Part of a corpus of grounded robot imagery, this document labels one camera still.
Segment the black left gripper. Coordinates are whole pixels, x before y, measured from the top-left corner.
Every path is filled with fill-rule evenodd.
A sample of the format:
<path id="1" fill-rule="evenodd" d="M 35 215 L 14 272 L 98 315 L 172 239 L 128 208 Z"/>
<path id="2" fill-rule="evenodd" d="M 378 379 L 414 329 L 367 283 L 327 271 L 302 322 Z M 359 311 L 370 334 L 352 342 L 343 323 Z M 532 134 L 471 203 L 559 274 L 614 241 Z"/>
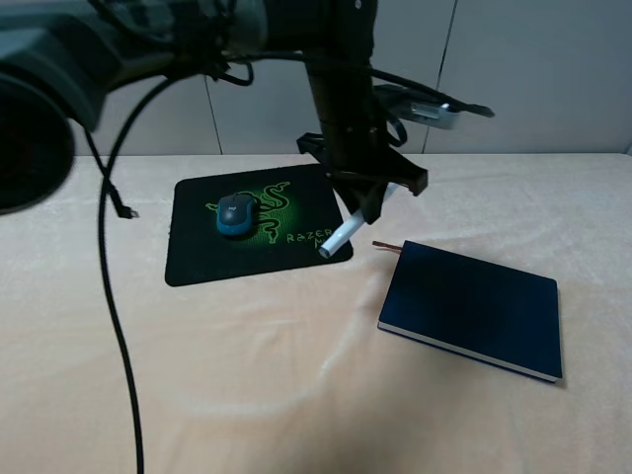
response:
<path id="1" fill-rule="evenodd" d="M 428 171 L 413 164 L 389 144 L 383 120 L 365 116 L 320 119 L 319 133 L 297 140 L 302 154 L 312 155 L 351 214 L 373 224 L 381 216 L 389 184 L 417 196 L 428 186 Z"/>

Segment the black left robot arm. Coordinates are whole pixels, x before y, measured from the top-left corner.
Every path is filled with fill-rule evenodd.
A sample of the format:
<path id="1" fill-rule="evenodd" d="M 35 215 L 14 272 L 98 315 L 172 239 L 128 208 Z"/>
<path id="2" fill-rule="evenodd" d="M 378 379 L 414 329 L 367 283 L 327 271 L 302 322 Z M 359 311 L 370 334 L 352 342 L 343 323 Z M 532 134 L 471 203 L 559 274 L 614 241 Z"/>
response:
<path id="1" fill-rule="evenodd" d="M 49 1 L 1 8 L 1 210 L 55 193 L 75 157 L 70 126 L 100 122 L 107 96 L 165 86 L 233 63 L 306 66 L 320 121 L 316 159 L 367 222 L 394 183 L 420 194 L 428 174 L 395 149 L 375 95 L 373 1 Z"/>

